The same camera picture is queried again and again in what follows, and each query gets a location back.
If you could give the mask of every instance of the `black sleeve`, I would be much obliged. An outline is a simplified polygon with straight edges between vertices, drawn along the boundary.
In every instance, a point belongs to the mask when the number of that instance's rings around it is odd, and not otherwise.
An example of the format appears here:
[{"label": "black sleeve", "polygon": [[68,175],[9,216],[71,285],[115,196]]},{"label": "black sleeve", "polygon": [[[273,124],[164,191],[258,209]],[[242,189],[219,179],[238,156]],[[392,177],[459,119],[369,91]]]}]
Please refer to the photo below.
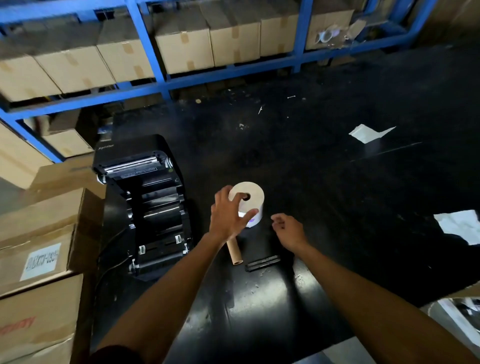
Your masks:
[{"label": "black sleeve", "polygon": [[88,364],[144,364],[140,355],[125,346],[106,346],[90,356]]}]

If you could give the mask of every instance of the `blue shelf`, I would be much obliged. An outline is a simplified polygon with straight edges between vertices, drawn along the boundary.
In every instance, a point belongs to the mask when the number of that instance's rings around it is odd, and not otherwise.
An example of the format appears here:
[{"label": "blue shelf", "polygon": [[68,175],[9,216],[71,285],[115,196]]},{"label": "blue shelf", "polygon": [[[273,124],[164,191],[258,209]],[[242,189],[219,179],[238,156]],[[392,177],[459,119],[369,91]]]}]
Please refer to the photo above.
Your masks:
[{"label": "blue shelf", "polygon": [[[8,110],[0,109],[0,119],[3,119],[10,127],[18,132],[30,144],[50,158],[53,162],[62,162],[61,155],[52,149],[41,137],[35,135],[30,129],[25,128],[21,119],[60,112],[71,109],[78,109],[92,105],[99,105],[113,101],[126,100],[132,97],[146,96],[153,93],[161,93],[164,100],[169,101],[170,90],[204,84],[213,81],[225,80],[233,77],[244,76],[251,73],[275,70],[278,68],[292,67],[293,72],[300,71],[303,63],[320,61],[331,57],[339,57],[348,54],[355,54],[374,49],[381,49],[392,46],[408,48],[419,34],[423,24],[435,6],[436,0],[425,0],[417,18],[409,30],[399,23],[408,13],[412,0],[397,0],[393,8],[390,20],[379,25],[386,33],[385,38],[354,42],[350,47],[341,49],[322,49],[305,51],[305,42],[310,23],[313,0],[302,0],[300,6],[295,46],[292,53],[287,56],[273,60],[259,60],[254,63],[229,66],[221,70],[205,71],[193,75],[170,78],[164,75],[156,59],[153,46],[150,42],[145,24],[142,20],[142,13],[147,7],[142,0],[44,0],[25,1],[11,0],[2,2],[0,6],[0,24],[16,23],[26,20],[42,19],[66,14],[76,13],[82,20],[91,20],[92,11],[97,9],[115,8],[126,6],[130,16],[137,28],[139,38],[145,49],[150,65],[155,75],[155,82],[142,86],[131,86],[129,83],[117,85],[118,89],[106,91],[87,96],[51,101],[25,108],[14,108]],[[368,0],[364,14],[372,13],[378,0]]]}]

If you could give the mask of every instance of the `label roll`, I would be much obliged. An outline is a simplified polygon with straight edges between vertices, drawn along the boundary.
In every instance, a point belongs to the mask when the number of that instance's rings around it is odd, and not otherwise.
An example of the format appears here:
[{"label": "label roll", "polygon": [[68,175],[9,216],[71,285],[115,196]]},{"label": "label roll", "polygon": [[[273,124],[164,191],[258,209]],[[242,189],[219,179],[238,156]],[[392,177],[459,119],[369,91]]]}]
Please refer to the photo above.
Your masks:
[{"label": "label roll", "polygon": [[228,194],[230,201],[233,200],[235,195],[240,192],[247,194],[247,197],[244,197],[240,201],[239,205],[239,216],[242,218],[245,214],[253,209],[258,209],[258,214],[256,214],[247,224],[247,228],[251,228],[260,222],[262,219],[262,212],[264,209],[264,200],[265,194],[259,185],[253,182],[240,182],[233,186],[232,190]]}]

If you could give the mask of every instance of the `person's left hand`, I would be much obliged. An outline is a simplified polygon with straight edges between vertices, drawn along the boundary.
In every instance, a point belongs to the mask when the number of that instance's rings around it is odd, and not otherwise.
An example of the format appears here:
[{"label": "person's left hand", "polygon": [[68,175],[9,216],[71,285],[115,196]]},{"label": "person's left hand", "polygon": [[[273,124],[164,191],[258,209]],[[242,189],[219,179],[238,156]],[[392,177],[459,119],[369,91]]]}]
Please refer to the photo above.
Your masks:
[{"label": "person's left hand", "polygon": [[218,191],[211,208],[209,234],[221,244],[237,236],[247,226],[248,221],[258,214],[258,209],[254,208],[244,217],[239,217],[240,200],[245,194],[237,193],[233,201],[230,201],[228,194],[232,188],[232,186],[225,186]]}]

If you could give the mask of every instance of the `person's right arm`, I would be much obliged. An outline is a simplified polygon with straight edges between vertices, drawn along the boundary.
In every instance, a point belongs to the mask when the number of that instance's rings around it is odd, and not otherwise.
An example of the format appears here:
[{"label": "person's right arm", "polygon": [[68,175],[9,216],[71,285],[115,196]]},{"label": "person's right arm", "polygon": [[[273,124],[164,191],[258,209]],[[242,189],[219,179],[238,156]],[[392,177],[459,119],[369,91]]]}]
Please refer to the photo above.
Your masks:
[{"label": "person's right arm", "polygon": [[402,298],[349,271],[308,244],[292,216],[272,216],[282,245],[308,267],[378,364],[475,363],[447,330]]}]

